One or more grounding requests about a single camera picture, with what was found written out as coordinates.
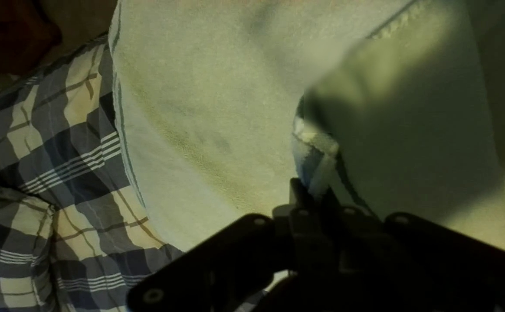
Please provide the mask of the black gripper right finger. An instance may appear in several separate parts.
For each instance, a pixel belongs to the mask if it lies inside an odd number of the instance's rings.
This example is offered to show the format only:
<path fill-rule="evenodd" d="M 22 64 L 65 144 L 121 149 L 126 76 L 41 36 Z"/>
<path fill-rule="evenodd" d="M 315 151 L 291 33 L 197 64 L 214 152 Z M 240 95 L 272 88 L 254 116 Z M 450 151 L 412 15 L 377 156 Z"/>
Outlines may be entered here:
<path fill-rule="evenodd" d="M 343 274 L 367 274 L 391 312 L 505 312 L 505 249 L 412 213 L 386 220 L 357 206 L 324 206 Z"/>

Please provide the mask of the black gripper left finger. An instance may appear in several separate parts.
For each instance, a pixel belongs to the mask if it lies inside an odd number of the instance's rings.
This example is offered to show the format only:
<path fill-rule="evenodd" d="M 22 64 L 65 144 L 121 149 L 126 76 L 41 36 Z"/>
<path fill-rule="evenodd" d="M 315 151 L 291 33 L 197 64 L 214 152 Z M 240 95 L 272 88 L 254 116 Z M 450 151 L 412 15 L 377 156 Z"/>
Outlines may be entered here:
<path fill-rule="evenodd" d="M 291 225 L 245 215 L 138 282 L 131 312 L 235 312 L 292 265 Z"/>

